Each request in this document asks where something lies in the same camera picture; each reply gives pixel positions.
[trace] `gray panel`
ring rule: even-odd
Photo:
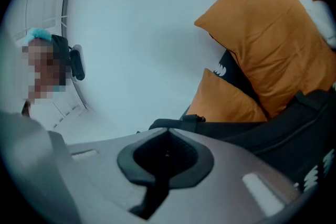
[[[47,29],[47,28],[51,28],[55,25],[56,25],[56,20],[52,19],[52,20],[46,20],[43,23],[39,24],[39,27],[43,28],[43,29]]]
[[[52,130],[64,119],[64,116],[52,102],[32,105],[30,117],[37,120],[47,130]]]
[[[12,0],[6,14],[4,22],[11,36],[19,40],[26,36],[26,7],[27,0]]]
[[[150,218],[156,223],[256,223],[264,213],[241,178],[249,173],[260,176],[285,204],[299,193],[292,182],[246,150],[206,136],[177,130],[207,146],[214,155],[211,173],[196,187],[171,190]]]
[[[287,206],[283,211],[276,214],[272,218],[265,219],[258,224],[281,224],[289,223],[290,220],[306,205],[309,199],[317,190],[317,186],[305,191],[298,199],[293,201],[290,206]]]
[[[114,204],[82,173],[57,133],[0,112],[0,153],[27,201],[52,223],[145,223]]]
[[[128,210],[141,203],[146,187],[135,185],[126,179],[117,165],[117,156],[125,146],[135,143],[160,129],[112,140],[68,145],[68,150],[72,154],[96,150],[98,154],[77,161],[78,165],[97,187],[112,197],[115,203]]]

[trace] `black fabric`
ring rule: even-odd
[[[304,189],[304,177],[335,148],[336,96],[317,90],[297,95],[288,107],[265,123],[196,123],[195,133],[241,146]],[[181,121],[156,120],[150,127],[181,129]]]
[[[214,73],[259,103],[258,95],[253,90],[250,81],[228,50],[224,52]]]
[[[72,76],[76,77],[76,79],[78,80],[83,80],[85,78],[85,73],[79,51],[72,50],[70,52],[70,62],[71,62]]]
[[[68,40],[65,37],[52,35],[53,55],[55,60],[59,60],[59,85],[66,85],[67,74],[71,72],[70,67],[70,52]]]
[[[149,130],[165,127],[187,131],[186,129],[183,129],[182,124],[182,120],[158,119],[153,122],[153,124],[149,127]],[[227,137],[247,132],[261,124],[263,124],[263,122],[197,122],[194,133],[203,134],[218,140],[224,140]]]
[[[182,116],[181,129],[194,133],[197,122],[205,122],[205,118],[197,115],[184,115]]]
[[[336,95],[336,82],[334,83],[333,87],[331,87],[329,92],[333,95]]]

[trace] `black backpack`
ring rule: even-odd
[[[206,122],[186,115],[182,120],[158,119],[150,129],[169,127],[241,146],[278,169],[301,191],[320,183],[334,158],[336,96],[316,90],[298,92],[287,108],[262,123]]]

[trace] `person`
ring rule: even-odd
[[[22,54],[28,62],[28,72],[34,73],[34,82],[28,85],[29,102],[52,98],[53,92],[65,91],[71,72],[66,38],[52,35],[44,29],[32,28],[27,33]]]

